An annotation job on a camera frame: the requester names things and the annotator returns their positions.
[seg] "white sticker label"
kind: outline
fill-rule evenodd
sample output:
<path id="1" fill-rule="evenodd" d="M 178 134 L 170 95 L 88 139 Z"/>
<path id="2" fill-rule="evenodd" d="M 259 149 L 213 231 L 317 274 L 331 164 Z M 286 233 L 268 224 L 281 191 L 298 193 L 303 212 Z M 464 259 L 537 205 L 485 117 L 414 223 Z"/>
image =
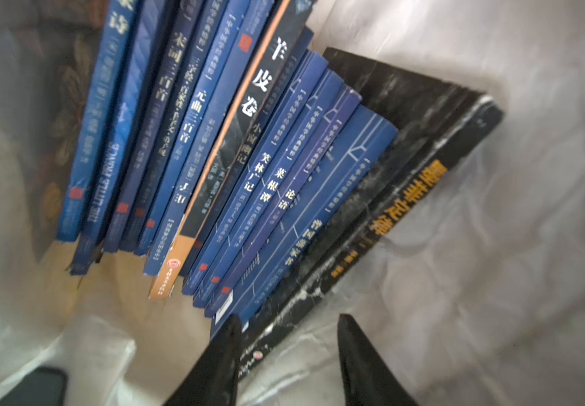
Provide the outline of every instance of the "white sticker label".
<path id="1" fill-rule="evenodd" d="M 230 304 L 232 304 L 233 299 L 234 299 L 234 289 L 230 290 L 230 295 L 227 297 L 227 300 L 225 300 L 225 303 L 223 303 L 223 305 L 220 307 L 220 309 L 218 309 L 218 311 L 216 312 L 216 324 L 218 324 L 218 322 L 223 317 L 223 314 L 225 314 L 227 309 L 230 308 Z"/>

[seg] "paperback book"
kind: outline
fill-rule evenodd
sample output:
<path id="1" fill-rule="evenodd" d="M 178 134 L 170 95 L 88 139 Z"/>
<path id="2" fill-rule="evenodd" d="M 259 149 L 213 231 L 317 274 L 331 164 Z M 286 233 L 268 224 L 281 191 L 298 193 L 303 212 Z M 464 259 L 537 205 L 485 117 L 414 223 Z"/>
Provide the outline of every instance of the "paperback book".
<path id="1" fill-rule="evenodd" d="M 302 31 L 302 34 L 300 35 L 299 39 L 297 40 L 297 43 L 293 47 L 292 52 L 290 53 L 290 57 L 288 58 L 288 61 L 286 62 L 286 65 L 283 71 L 281 72 L 279 79 L 277 79 L 277 83 L 272 88 L 272 92 L 268 96 L 268 99 L 265 102 L 263 110 L 261 111 L 261 113 L 259 113 L 259 117 L 257 118 L 256 123 L 250 129 L 250 132 L 248 133 L 247 136 L 247 140 L 253 140 L 253 142 L 246 143 L 244 144 L 244 146 L 241 147 L 241 150 L 239 151 L 240 156 L 236 159 L 235 164 L 232 166 L 231 172 L 227 175 L 226 181 L 223 183 L 223 186 L 218 192 L 216 200 L 214 201 L 212 207 L 209 209 L 209 215 L 207 216 L 207 219 L 205 220 L 200 230 L 196 242 L 193 244 L 191 253 L 187 257 L 187 260 L 185 261 L 182 267 L 180 275 L 187 277 L 187 280 L 185 281 L 186 283 L 189 282 L 189 274 L 191 273 L 192 267 L 198 263 L 198 256 L 200 254 L 201 249 L 204 248 L 203 245 L 206 246 L 207 241 L 209 241 L 209 243 L 211 244 L 210 235 L 212 233 L 215 235 L 215 233 L 219 229 L 219 225 L 226 223 L 225 220 L 219 220 L 219 217 L 223 215 L 224 218 L 225 210 L 229 210 L 229 208 L 225 209 L 227 202 L 233 200 L 236 194 L 241 191 L 241 188 L 238 185 L 238 183 L 240 182 L 238 181 L 239 176 L 242 175 L 245 168 L 245 165 L 242 162 L 247 162 L 248 158 L 252 156 L 252 151 L 254 150 L 255 143 L 257 140 L 260 139 L 261 129 L 266 128 L 268 122 L 271 119 L 272 112 L 276 108 L 277 103 L 280 101 L 281 94 L 283 93 L 284 90 L 288 89 L 290 79 L 293 76 L 293 73 L 295 72 L 297 67 L 299 66 L 299 63 L 301 62 L 302 57 L 304 56 L 304 53 L 306 52 L 306 49 L 310 44 L 312 38 L 313 31 L 311 31 L 308 28 L 305 28 Z M 203 273 L 205 272 L 205 270 L 198 270 L 197 272 Z M 196 277 L 199 279 L 202 277 L 202 275 L 197 275 Z"/>
<path id="2" fill-rule="evenodd" d="M 385 118 L 359 106 L 317 165 L 317 172 L 300 191 L 268 242 L 232 289 L 212 321 L 211 335 L 230 314 L 244 325 L 288 271 L 324 224 L 345 201 L 391 142 L 398 129 Z"/>
<path id="3" fill-rule="evenodd" d="M 265 136 L 254 151 L 248 170 L 243 175 L 244 179 L 240 180 L 243 185 L 242 190 L 232 204 L 232 217 L 229 218 L 227 229 L 223 226 L 222 230 L 228 233 L 227 239 L 221 241 L 221 245 L 217 246 L 218 250 L 209 250 L 208 254 L 211 259 L 209 263 L 201 263 L 198 267 L 198 269 L 201 267 L 203 269 L 210 268 L 207 270 L 208 278 L 204 282 L 207 285 L 206 288 L 212 290 L 217 283 L 212 280 L 220 280 L 228 266 L 232 264 L 233 257 L 230 258 L 230 256 L 235 256 L 242 245 L 240 234 L 247 221 L 243 213 L 244 208 L 250 207 L 251 210 L 258 201 L 264 203 L 262 199 L 265 197 L 261 196 L 263 193 L 261 190 L 262 176 L 269 170 L 272 157 L 278 154 L 282 143 L 287 141 L 290 129 L 304 109 L 313 88 L 320 81 L 326 70 L 326 65 L 324 58 L 309 51 L 292 78 L 287 92 L 283 95 L 281 103 L 266 128 Z"/>
<path id="4" fill-rule="evenodd" d="M 200 227 L 204 223 L 208 207 L 213 204 L 230 170 L 230 165 L 237 158 L 245 136 L 263 109 L 263 103 L 272 90 L 275 78 L 280 76 L 289 56 L 288 44 L 292 46 L 297 41 L 304 28 L 304 22 L 311 12 L 312 4 L 310 0 L 281 0 L 278 3 L 268 29 L 262 36 L 256 56 L 234 97 L 232 107 L 226 114 L 223 127 L 220 129 L 202 172 L 201 182 L 196 186 L 191 204 L 187 207 L 180 226 L 177 227 L 178 235 L 174 244 L 161 264 L 158 277 L 153 282 L 149 294 L 151 299 L 165 299 L 170 294 L 175 279 L 182 269 L 183 261 L 189 255 Z M 263 75 L 266 70 L 272 75 L 272 80 L 264 87 L 258 86 L 256 78 L 259 73 Z"/>
<path id="5" fill-rule="evenodd" d="M 141 0 L 110 2 L 87 95 L 83 126 L 78 134 L 69 186 L 63 200 L 63 212 L 56 237 L 59 241 L 76 241 L 81 232 L 92 191 L 92 180 L 96 175 L 102 145 L 105 143 L 104 137 L 117 100 L 127 45 L 135 26 L 135 16 L 141 10 L 141 3 Z"/>
<path id="6" fill-rule="evenodd" d="M 144 176 L 150 152 L 155 144 L 159 124 L 164 116 L 175 76 L 182 65 L 182 57 L 187 50 L 189 38 L 193 28 L 195 28 L 201 7 L 202 0 L 186 0 L 180 3 L 178 16 L 175 19 L 167 49 L 162 56 L 157 80 L 153 85 L 146 114 L 142 120 L 139 138 L 130 160 L 130 168 L 127 170 L 126 178 L 121 186 L 117 209 L 112 215 L 106 233 L 106 239 L 103 243 L 105 252 L 114 253 L 118 250 L 130 209 L 137 197 L 139 183 Z"/>
<path id="7" fill-rule="evenodd" d="M 266 3 L 268 4 L 265 5 L 272 6 L 272 3 L 269 1 Z M 269 8 L 262 7 L 262 5 L 263 0 L 255 0 L 251 7 L 251 19 L 264 21 Z M 228 6 L 226 13 L 230 12 L 231 9 L 232 3 L 230 3 Z M 247 21 L 247 24 L 248 27 L 260 26 L 260 24 L 255 26 L 253 21 Z M 194 187 L 198 182 L 203 165 L 205 161 L 207 161 L 207 155 L 209 154 L 211 146 L 218 133 L 217 128 L 219 123 L 222 121 L 223 116 L 225 115 L 227 106 L 232 100 L 236 86 L 240 82 L 242 72 L 247 65 L 249 57 L 252 53 L 251 50 L 253 49 L 250 46 L 246 46 L 245 43 L 241 45 L 240 41 L 242 38 L 238 39 L 236 44 L 234 44 L 233 41 L 235 38 L 236 36 L 230 38 L 232 41 L 231 44 L 233 44 L 233 46 L 228 47 L 228 49 L 232 48 L 233 51 L 238 49 L 238 51 L 234 51 L 232 53 L 231 65 L 227 66 L 227 68 L 223 71 L 223 76 L 219 78 L 221 82 L 218 88 L 218 92 L 214 93 L 213 96 L 211 96 L 211 94 L 206 96 L 211 97 L 209 110 L 207 111 L 206 109 L 201 109 L 198 111 L 198 115 L 192 115 L 192 118 L 195 118 L 195 123 L 194 126 L 191 124 L 189 128 L 191 131 L 197 132 L 195 141 L 193 143 L 193 151 L 191 156 L 185 161 L 182 173 L 178 177 L 178 181 L 175 184 L 174 196 L 171 198 L 164 218 L 159 225 L 157 234 L 158 239 L 150 250 L 150 255 L 148 256 L 146 267 L 144 268 L 144 273 L 147 275 L 156 276 L 164 261 L 164 258 L 167 255 L 168 248 L 170 247 L 176 233 L 174 226 L 177 227 L 182 221 L 182 217 L 187 208 L 187 204 L 189 203 L 191 194 L 193 193 Z M 187 113 L 187 117 L 185 117 L 183 129 L 187 128 L 187 126 L 192 121 L 192 119 L 188 118 L 188 115 L 189 113 Z"/>
<path id="8" fill-rule="evenodd" d="M 207 60 L 211 49 L 211 43 L 215 37 L 220 20 L 227 7 L 228 0 L 208 0 L 200 16 L 201 23 L 196 28 L 194 47 L 187 52 L 187 62 L 180 71 L 175 88 L 179 91 L 171 98 L 166 117 L 162 122 L 160 134 L 162 147 L 158 150 L 155 165 L 150 167 L 147 176 L 144 177 L 139 199 L 135 202 L 135 213 L 132 221 L 122 238 L 123 249 L 134 248 L 136 255 L 143 256 L 148 253 L 153 242 L 156 227 L 164 215 L 168 201 L 173 195 L 178 175 L 182 171 L 184 162 L 191 150 L 191 135 L 181 131 L 184 115 L 189 108 L 191 96 L 198 84 L 202 66 Z M 165 165 L 163 174 L 160 167 Z"/>
<path id="9" fill-rule="evenodd" d="M 274 199 L 268 204 L 264 214 L 259 219 L 253 232 L 245 242 L 241 252 L 232 264 L 232 270 L 242 275 L 256 257 L 259 249 L 265 244 L 275 226 L 281 220 L 281 216 L 293 205 L 293 199 L 298 195 L 299 190 L 313 173 L 324 153 L 335 140 L 337 134 L 342 131 L 347 120 L 360 104 L 361 97 L 349 86 L 343 86 L 332 109 L 323 117 L 313 138 L 302 151 L 299 160 L 296 162 L 288 176 L 284 178 Z M 230 286 L 220 287 L 221 291 L 231 290 Z M 210 306 L 206 311 L 208 317 L 214 315 L 214 307 Z"/>
<path id="10" fill-rule="evenodd" d="M 94 256 L 98 256 L 100 251 L 110 219 L 110 208 L 118 194 L 118 178 L 123 176 L 121 172 L 130 155 L 127 152 L 132 150 L 141 125 L 143 107 L 157 73 L 177 5 L 175 0 L 146 0 L 142 7 L 126 76 L 120 87 L 117 118 L 108 134 L 96 188 L 70 266 L 72 275 L 85 275 Z"/>
<path id="11" fill-rule="evenodd" d="M 283 144 L 284 148 L 281 148 L 275 155 L 272 160 L 273 165 L 267 169 L 261 184 L 257 185 L 255 194 L 250 198 L 246 209 L 234 226 L 233 235 L 230 233 L 232 238 L 228 240 L 229 244 L 224 256 L 217 258 L 216 266 L 218 269 L 221 271 L 229 270 L 229 272 L 223 272 L 223 284 L 231 285 L 242 275 L 244 270 L 232 266 L 235 258 L 240 255 L 239 252 L 244 253 L 243 243 L 245 243 L 246 238 L 259 221 L 272 196 L 279 190 L 279 185 L 297 161 L 299 152 L 308 142 L 309 135 L 318 126 L 323 113 L 331 107 L 331 103 L 336 98 L 342 85 L 343 80 L 338 75 L 330 70 L 326 71 L 302 108 L 302 113 L 297 118 Z M 212 285 L 207 288 L 206 292 L 201 293 L 200 299 L 204 304 L 201 302 L 200 305 L 207 304 L 207 299 L 216 286 L 217 284 Z"/>

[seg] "publisher logo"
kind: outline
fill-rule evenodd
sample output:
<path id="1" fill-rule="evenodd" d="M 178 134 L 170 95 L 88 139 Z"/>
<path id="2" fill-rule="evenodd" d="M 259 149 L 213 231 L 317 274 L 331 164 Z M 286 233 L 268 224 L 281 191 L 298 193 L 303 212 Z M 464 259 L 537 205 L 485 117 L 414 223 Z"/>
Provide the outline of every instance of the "publisher logo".
<path id="1" fill-rule="evenodd" d="M 69 190 L 69 198 L 74 200 L 80 200 L 83 198 L 83 189 L 75 186 Z"/>
<path id="2" fill-rule="evenodd" d="M 239 42 L 239 49 L 243 52 L 248 52 L 250 50 L 250 45 L 252 44 L 252 37 L 249 37 L 248 35 L 243 34 L 242 37 L 240 37 L 240 42 Z"/>

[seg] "blue book spine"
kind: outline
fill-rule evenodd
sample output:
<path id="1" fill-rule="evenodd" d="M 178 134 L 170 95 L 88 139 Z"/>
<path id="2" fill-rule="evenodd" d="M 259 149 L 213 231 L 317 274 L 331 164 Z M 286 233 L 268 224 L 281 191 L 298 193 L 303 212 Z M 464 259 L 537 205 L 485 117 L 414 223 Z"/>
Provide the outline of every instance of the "blue book spine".
<path id="1" fill-rule="evenodd" d="M 288 84 L 290 79 L 292 78 L 293 74 L 297 70 L 299 63 L 302 61 L 304 57 L 304 53 L 308 48 L 308 45 L 311 43 L 313 39 L 313 31 L 308 28 L 304 28 L 302 34 L 297 39 L 295 46 L 292 48 L 292 52 L 290 53 L 290 57 L 286 61 L 286 65 L 284 69 L 281 71 L 281 75 L 277 79 L 276 84 L 272 88 L 270 95 L 268 96 L 263 109 L 259 113 L 254 126 L 250 128 L 248 136 L 244 140 L 245 148 L 241 147 L 241 151 L 239 152 L 238 156 L 236 157 L 232 167 L 230 168 L 229 174 L 226 177 L 223 186 L 220 188 L 218 192 L 218 196 L 214 201 L 211 209 L 209 210 L 209 215 L 204 222 L 202 229 L 200 230 L 200 234 L 196 239 L 196 244 L 191 249 L 191 253 L 187 257 L 187 260 L 184 262 L 182 266 L 182 271 L 180 275 L 186 276 L 191 273 L 191 269 L 194 268 L 194 265 L 198 263 L 198 258 L 200 251 L 204 248 L 204 244 L 209 241 L 211 243 L 211 239 L 209 236 L 212 233 L 215 233 L 218 229 L 218 224 L 222 223 L 222 220 L 218 220 L 221 215 L 224 215 L 224 210 L 228 200 L 233 199 L 235 194 L 240 187 L 237 186 L 237 182 L 239 181 L 239 177 L 243 173 L 243 169 L 250 158 L 252 151 L 256 145 L 256 142 L 261 138 L 263 131 L 268 121 L 270 121 L 270 117 L 274 108 L 278 104 L 280 100 L 280 96 L 283 92 L 288 89 Z"/>
<path id="2" fill-rule="evenodd" d="M 216 253 L 215 258 L 210 263 L 206 278 L 203 281 L 203 285 L 210 285 L 210 290 L 215 288 L 218 278 L 222 278 L 226 272 L 227 266 L 225 264 L 232 264 L 233 257 L 240 250 L 240 244 L 238 244 L 236 237 L 240 235 L 241 229 L 245 227 L 244 223 L 247 221 L 243 216 L 243 209 L 248 205 L 254 205 L 255 199 L 259 199 L 260 195 L 255 194 L 255 189 L 259 188 L 260 180 L 272 162 L 272 157 L 277 153 L 290 133 L 290 129 L 294 126 L 311 91 L 326 70 L 326 66 L 326 60 L 320 55 L 312 52 L 307 53 L 307 56 L 300 64 L 298 72 L 295 73 L 290 82 L 288 91 L 283 96 L 279 106 L 277 106 L 273 118 L 266 128 L 266 135 L 259 142 L 257 150 L 253 152 L 248 170 L 244 173 L 244 179 L 240 180 L 243 192 L 238 196 L 239 198 L 246 196 L 249 201 L 247 199 L 235 201 L 239 204 L 239 207 L 233 218 L 238 218 L 238 221 L 233 224 L 227 239 L 223 241 L 219 252 Z"/>
<path id="3" fill-rule="evenodd" d="M 220 269 L 230 270 L 226 272 L 222 284 L 231 284 L 233 278 L 240 277 L 231 267 L 233 261 L 240 255 L 239 252 L 242 251 L 246 238 L 250 235 L 256 223 L 258 223 L 264 209 L 268 206 L 268 202 L 273 197 L 276 197 L 280 184 L 297 161 L 306 143 L 319 125 L 324 113 L 331 108 L 343 83 L 342 78 L 335 72 L 330 70 L 325 72 L 320 83 L 305 103 L 302 113 L 297 118 L 288 137 L 275 155 L 272 164 L 266 170 L 261 182 L 258 184 L 246 208 L 243 210 L 237 223 L 240 229 L 233 236 L 230 234 L 233 237 L 231 239 L 232 245 L 226 250 L 226 253 L 229 253 L 229 255 L 225 255 L 221 259 L 224 259 L 226 261 L 225 263 L 218 263 Z M 196 298 L 198 303 L 194 301 L 194 305 L 204 307 L 217 286 L 217 283 L 206 283 L 201 288 L 200 295 Z"/>
<path id="4" fill-rule="evenodd" d="M 149 164 L 148 173 L 140 187 L 138 200 L 133 207 L 134 216 L 122 239 L 121 248 L 128 251 L 135 250 L 137 255 L 148 253 L 155 235 L 155 227 L 166 210 L 175 182 L 191 149 L 190 135 L 187 132 L 179 133 L 179 130 L 191 102 L 193 88 L 198 83 L 200 68 L 207 59 L 213 36 L 220 25 L 220 19 L 226 7 L 227 0 L 207 0 L 193 36 L 192 46 L 187 48 L 186 61 L 175 82 L 178 93 L 171 97 L 165 119 L 159 130 L 159 136 L 164 144 L 158 148 L 154 166 Z"/>
<path id="5" fill-rule="evenodd" d="M 274 0 L 253 0 L 250 3 L 244 23 L 241 25 L 239 35 L 234 41 L 223 73 L 218 80 L 218 92 L 214 93 L 202 120 L 200 131 L 217 134 L 220 130 L 223 118 L 232 102 L 235 89 L 242 78 L 242 72 L 250 61 L 258 37 L 261 35 L 273 5 Z M 264 75 L 266 77 L 262 80 L 272 80 L 272 76 L 266 73 Z"/>
<path id="6" fill-rule="evenodd" d="M 297 54 L 297 57 L 299 55 L 303 56 L 306 53 L 305 47 Z M 223 217 L 218 221 L 214 235 L 209 239 L 208 244 L 203 247 L 204 253 L 200 254 L 199 258 L 196 259 L 194 268 L 196 271 L 187 278 L 183 286 L 183 294 L 191 295 L 195 293 L 195 290 L 198 288 L 209 264 L 211 264 L 216 257 L 216 254 L 223 246 L 224 240 L 232 229 L 234 220 L 240 215 L 244 204 L 247 203 L 252 194 L 252 187 L 245 188 L 244 185 L 248 179 L 257 179 L 261 176 L 263 173 L 261 169 L 269 163 L 263 162 L 263 157 L 267 155 L 271 156 L 273 153 L 272 150 L 278 147 L 278 142 L 275 139 L 276 132 L 272 131 L 271 128 L 276 126 L 276 123 L 281 125 L 281 123 L 283 123 L 283 118 L 281 118 L 283 112 L 286 111 L 286 109 L 293 108 L 293 98 L 297 91 L 297 87 L 292 86 L 292 84 L 298 83 L 299 76 L 304 71 L 304 67 L 308 65 L 310 58 L 311 54 L 308 53 L 307 58 L 304 59 L 305 62 L 302 63 L 303 58 L 300 57 L 296 62 L 293 62 L 295 66 L 300 66 L 299 69 L 296 71 L 293 69 L 288 74 L 281 74 L 280 80 L 278 80 L 276 85 L 272 88 L 271 93 L 271 97 L 275 97 L 276 100 L 268 98 L 268 102 L 264 105 L 257 121 L 254 126 L 250 128 L 244 145 L 241 147 L 241 151 L 237 157 L 237 160 L 243 162 L 243 165 L 249 157 L 250 160 L 248 165 L 242 172 L 239 181 L 235 182 L 236 184 L 233 185 L 230 203 L 227 204 L 227 207 L 224 209 Z M 267 133 L 267 136 L 259 140 L 262 133 Z"/>
<path id="7" fill-rule="evenodd" d="M 63 201 L 57 239 L 76 241 L 89 202 L 103 135 L 108 130 L 117 97 L 128 40 L 134 28 L 141 0 L 112 0 L 98 48 L 92 84 L 87 95 L 83 127 L 78 134 L 76 156 Z"/>
<path id="8" fill-rule="evenodd" d="M 165 11 L 172 9 L 173 4 L 169 3 L 167 6 L 166 0 L 146 0 L 142 7 L 126 77 L 120 87 L 116 109 L 117 119 L 108 134 L 108 146 L 99 169 L 83 232 L 72 260 L 70 272 L 73 275 L 87 273 L 93 260 L 94 250 L 103 237 L 108 208 L 111 206 L 112 197 L 117 188 L 117 178 L 126 155 L 126 146 L 133 144 L 132 130 L 137 126 L 135 112 L 144 93 L 143 89 L 148 87 L 148 83 L 144 84 L 144 78 L 150 78 L 151 75 L 148 73 L 155 62 L 155 59 L 151 58 L 151 53 L 159 47 L 158 38 L 170 23 Z"/>
<path id="9" fill-rule="evenodd" d="M 318 173 L 300 191 L 298 203 L 281 218 L 261 248 L 255 266 L 233 289 L 230 304 L 224 304 L 214 316 L 212 335 L 229 314 L 239 314 L 241 322 L 248 323 L 397 135 L 396 127 L 366 107 L 355 111 L 344 134 L 319 163 Z"/>
<path id="10" fill-rule="evenodd" d="M 250 233 L 245 244 L 243 244 L 243 248 L 230 268 L 232 272 L 242 275 L 248 269 L 248 266 L 256 258 L 257 253 L 265 244 L 274 227 L 279 223 L 283 213 L 292 206 L 293 199 L 298 195 L 299 190 L 313 173 L 317 163 L 329 149 L 337 134 L 342 131 L 345 123 L 349 120 L 361 100 L 362 97 L 360 94 L 349 86 L 343 86 L 333 107 L 322 118 L 311 140 L 295 163 L 295 166 L 283 180 L 277 190 L 276 196 L 268 204 L 254 230 Z M 222 285 L 220 289 L 228 291 L 232 287 Z M 214 306 L 215 310 L 212 311 L 212 307 L 209 307 L 206 315 L 212 317 L 213 313 L 223 304 L 223 300 L 219 299 L 216 302 Z"/>
<path id="11" fill-rule="evenodd" d="M 202 69 L 202 76 L 193 92 L 191 104 L 180 128 L 180 134 L 186 132 L 194 138 L 191 145 L 192 152 L 184 163 L 182 173 L 175 184 L 173 196 L 159 225 L 158 240 L 150 249 L 144 268 L 144 273 L 147 275 L 156 276 L 159 273 L 215 140 L 216 134 L 210 133 L 207 128 L 200 129 L 201 131 L 198 128 L 209 106 L 209 100 L 213 97 L 223 66 L 230 53 L 229 48 L 238 35 L 249 4 L 249 0 L 230 0 L 228 3 L 220 28 L 214 37 L 211 53 L 205 61 L 204 69 Z M 232 94 L 234 92 L 234 90 L 229 89 L 223 89 L 223 91 L 231 91 Z"/>
<path id="12" fill-rule="evenodd" d="M 150 94 L 150 101 L 146 108 L 139 130 L 135 149 L 133 150 L 130 167 L 126 173 L 121 192 L 117 200 L 117 209 L 112 215 L 106 239 L 103 243 L 105 252 L 117 252 L 121 236 L 126 227 L 130 208 L 135 201 L 139 183 L 141 182 L 146 165 L 148 154 L 153 149 L 155 138 L 158 134 L 159 124 L 164 116 L 168 98 L 173 89 L 175 76 L 182 65 L 183 55 L 189 44 L 193 28 L 198 20 L 198 14 L 202 7 L 202 0 L 183 0 L 180 3 L 178 16 L 175 19 L 173 30 L 168 41 L 167 49 L 162 56 L 159 66 L 157 80 L 153 85 Z"/>

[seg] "black book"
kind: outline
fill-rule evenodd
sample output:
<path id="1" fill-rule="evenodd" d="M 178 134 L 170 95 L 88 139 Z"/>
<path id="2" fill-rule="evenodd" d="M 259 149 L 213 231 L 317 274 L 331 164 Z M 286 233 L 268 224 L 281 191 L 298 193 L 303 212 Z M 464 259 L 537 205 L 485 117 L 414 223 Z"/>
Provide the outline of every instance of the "black book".
<path id="1" fill-rule="evenodd" d="M 400 134 L 250 320 L 239 377 L 288 336 L 503 117 L 487 94 L 333 48 L 324 57 L 362 94 L 362 103 Z"/>

